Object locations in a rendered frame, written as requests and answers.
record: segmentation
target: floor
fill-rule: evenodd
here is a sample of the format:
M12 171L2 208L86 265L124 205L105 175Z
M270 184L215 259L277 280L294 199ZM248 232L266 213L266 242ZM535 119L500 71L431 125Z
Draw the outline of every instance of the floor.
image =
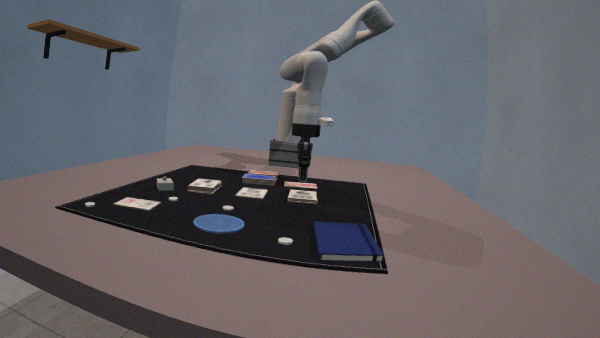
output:
M2 338L145 338L0 270Z

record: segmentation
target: blue circle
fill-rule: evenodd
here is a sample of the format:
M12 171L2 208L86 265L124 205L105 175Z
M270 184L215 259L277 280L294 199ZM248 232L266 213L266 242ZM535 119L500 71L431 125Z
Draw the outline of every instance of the blue circle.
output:
M223 214L202 215L194 219L196 228L215 234L227 234L244 228L244 221Z

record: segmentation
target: wooden shelf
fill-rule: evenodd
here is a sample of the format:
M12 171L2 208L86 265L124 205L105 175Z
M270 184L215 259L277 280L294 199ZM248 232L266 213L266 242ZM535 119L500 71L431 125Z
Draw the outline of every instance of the wooden shelf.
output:
M64 39L106 49L106 69L108 69L110 65L110 53L126 53L140 50L139 47L132 46L117 40L109 39L107 37L90 33L88 31L84 31L83 29L75 28L53 20L44 20L32 23L27 25L27 28L37 32L46 33L46 45L44 48L45 59L49 57L50 38L53 36L59 36Z

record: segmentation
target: table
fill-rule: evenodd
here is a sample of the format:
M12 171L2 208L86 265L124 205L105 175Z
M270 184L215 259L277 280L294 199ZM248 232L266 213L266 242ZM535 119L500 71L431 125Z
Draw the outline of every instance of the table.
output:
M186 165L275 170L188 146L0 182L0 269L151 337L594 336L600 286L426 170L313 156L367 183L388 274L311 269L162 240L57 210Z

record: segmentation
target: playing mat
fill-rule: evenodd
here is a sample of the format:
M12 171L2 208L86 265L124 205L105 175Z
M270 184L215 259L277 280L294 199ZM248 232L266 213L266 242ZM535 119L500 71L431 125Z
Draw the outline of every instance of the playing mat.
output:
M288 195L290 189L296 188L284 187L284 182L297 182L298 177L280 175L275 185L267 186L243 183L242 176L246 173L192 165L56 208L146 235L245 258L311 268L387 273L385 257L381 262L343 262L321 261L317 254L315 221L364 223L383 250L366 184L309 178L309 183L317 184L318 202L295 203L288 201ZM157 189L157 179L165 176L172 179L173 191ZM220 180L222 185L212 194L189 192L188 185L197 179ZM267 191L262 198L236 196L243 188ZM160 203L154 207L146 204L150 210L115 205L127 202L126 198ZM210 226L210 220L213 225L220 225L216 219L235 220L237 230L215 233L199 227L200 223L206 227L207 222Z

